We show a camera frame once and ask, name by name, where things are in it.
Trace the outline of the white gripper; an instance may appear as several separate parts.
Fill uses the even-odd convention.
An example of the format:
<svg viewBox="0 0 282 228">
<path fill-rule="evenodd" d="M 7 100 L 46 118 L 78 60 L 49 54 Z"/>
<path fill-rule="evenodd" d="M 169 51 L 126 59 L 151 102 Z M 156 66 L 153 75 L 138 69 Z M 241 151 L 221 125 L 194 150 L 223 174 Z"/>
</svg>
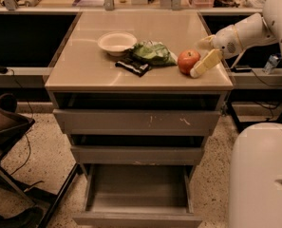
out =
<svg viewBox="0 0 282 228">
<path fill-rule="evenodd" d="M 209 35 L 196 42 L 199 50 L 211 50 L 195 63 L 190 70 L 192 78 L 198 78 L 207 70 L 219 64 L 224 57 L 232 58 L 242 51 L 261 46 L 267 41 L 268 30 L 259 13 L 255 13 L 233 25 L 218 31 L 215 36 Z"/>
</svg>

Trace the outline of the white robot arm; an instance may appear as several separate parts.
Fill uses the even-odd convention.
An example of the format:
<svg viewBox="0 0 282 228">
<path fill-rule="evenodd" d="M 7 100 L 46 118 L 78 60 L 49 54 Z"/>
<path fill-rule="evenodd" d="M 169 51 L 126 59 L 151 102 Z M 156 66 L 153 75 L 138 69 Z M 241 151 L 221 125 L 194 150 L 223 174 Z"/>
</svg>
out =
<svg viewBox="0 0 282 228">
<path fill-rule="evenodd" d="M 190 75 L 199 77 L 256 46 L 277 43 L 282 56 L 282 0 L 266 0 L 262 12 L 197 42 L 204 57 Z M 230 166 L 229 228 L 282 228 L 282 124 L 256 123 L 236 138 Z"/>
</svg>

